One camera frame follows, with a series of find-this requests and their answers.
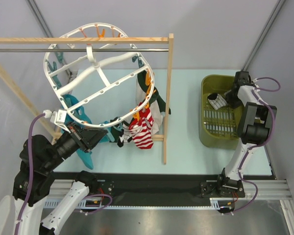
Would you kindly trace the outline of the green and white garment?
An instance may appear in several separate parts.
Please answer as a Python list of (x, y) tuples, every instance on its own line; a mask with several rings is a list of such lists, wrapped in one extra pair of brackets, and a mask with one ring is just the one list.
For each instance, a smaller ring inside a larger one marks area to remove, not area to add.
[[(146, 91), (147, 91), (147, 86), (145, 85), (145, 75), (146, 75), (146, 73), (147, 73), (147, 71), (144, 70), (144, 71), (140, 72), (139, 74), (137, 74), (136, 102), (137, 102), (138, 106), (140, 106), (144, 102), (144, 100), (146, 98)], [(160, 130), (160, 126), (163, 123), (163, 115), (162, 115), (162, 113), (164, 113), (165, 110), (166, 110), (166, 103), (163, 100), (163, 98), (160, 96), (160, 94), (159, 94), (158, 90), (156, 89), (156, 87), (154, 87), (153, 92), (152, 92), (152, 96), (151, 96), (151, 98), (150, 98), (150, 100), (149, 100), (149, 102), (147, 104), (149, 104), (149, 108), (151, 110), (152, 117), (154, 119), (153, 133), (155, 135)], [(129, 131), (130, 123), (133, 120), (134, 120), (133, 115), (125, 118), (122, 121), (123, 129)], [(117, 143), (119, 136), (116, 136), (116, 135), (113, 135), (113, 134), (112, 134), (112, 136), (115, 138), (114, 142)]]

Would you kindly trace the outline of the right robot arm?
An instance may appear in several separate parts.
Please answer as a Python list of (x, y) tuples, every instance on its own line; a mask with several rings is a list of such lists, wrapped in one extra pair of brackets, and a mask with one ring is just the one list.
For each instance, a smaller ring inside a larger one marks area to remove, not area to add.
[(216, 192), (221, 197), (231, 197), (244, 190), (244, 168), (252, 154), (270, 141), (275, 129), (277, 108), (265, 102), (258, 92), (276, 92), (281, 86), (268, 90), (260, 88), (256, 81), (258, 78), (252, 80), (249, 72), (238, 71), (226, 94), (231, 107), (242, 104), (244, 110), (237, 128), (238, 145), (229, 164), (217, 178)]

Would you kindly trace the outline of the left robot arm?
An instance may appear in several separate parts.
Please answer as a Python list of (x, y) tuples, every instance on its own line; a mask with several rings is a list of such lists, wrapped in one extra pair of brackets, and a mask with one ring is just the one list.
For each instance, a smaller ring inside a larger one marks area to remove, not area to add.
[(16, 235), (58, 235), (81, 200), (98, 192), (95, 174), (81, 171), (59, 205), (42, 219), (43, 206), (54, 183), (54, 170), (77, 150), (91, 151), (106, 135), (104, 129), (84, 129), (69, 124), (69, 131), (52, 144), (43, 135), (33, 135), (30, 125), (28, 139), (20, 153), (20, 171), (14, 179)]

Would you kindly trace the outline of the red white striped sock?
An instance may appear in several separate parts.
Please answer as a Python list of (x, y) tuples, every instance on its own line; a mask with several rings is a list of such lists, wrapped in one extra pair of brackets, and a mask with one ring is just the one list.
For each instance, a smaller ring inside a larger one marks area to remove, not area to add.
[(140, 121), (145, 124), (145, 127), (149, 130), (150, 134), (153, 136), (153, 124), (154, 119), (152, 117), (152, 113), (150, 108), (143, 108), (139, 111)]

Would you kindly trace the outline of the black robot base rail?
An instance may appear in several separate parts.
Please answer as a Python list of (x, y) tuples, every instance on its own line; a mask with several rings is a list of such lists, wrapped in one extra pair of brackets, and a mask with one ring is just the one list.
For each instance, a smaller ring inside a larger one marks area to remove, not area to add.
[(217, 186), (218, 175), (96, 173), (103, 204), (121, 207), (199, 207), (210, 198), (244, 198), (243, 186), (236, 192)]

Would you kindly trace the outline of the white pinstriped black-toe sock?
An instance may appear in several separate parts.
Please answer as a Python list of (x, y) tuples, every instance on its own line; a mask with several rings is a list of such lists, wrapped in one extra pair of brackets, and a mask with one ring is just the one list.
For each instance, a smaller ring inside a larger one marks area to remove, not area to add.
[(121, 130), (119, 133), (119, 138), (117, 141), (118, 147), (123, 147), (125, 144), (128, 144), (132, 141), (132, 135), (128, 130)]
[(228, 102), (218, 93), (208, 95), (207, 100), (214, 110), (228, 106)]

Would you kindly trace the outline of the red white santa sock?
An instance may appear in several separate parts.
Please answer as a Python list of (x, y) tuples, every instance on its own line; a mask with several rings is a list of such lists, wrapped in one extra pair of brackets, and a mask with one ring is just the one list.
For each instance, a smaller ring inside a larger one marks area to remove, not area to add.
[(145, 150), (153, 147), (152, 128), (145, 118), (134, 119), (130, 123), (129, 131), (137, 148)]

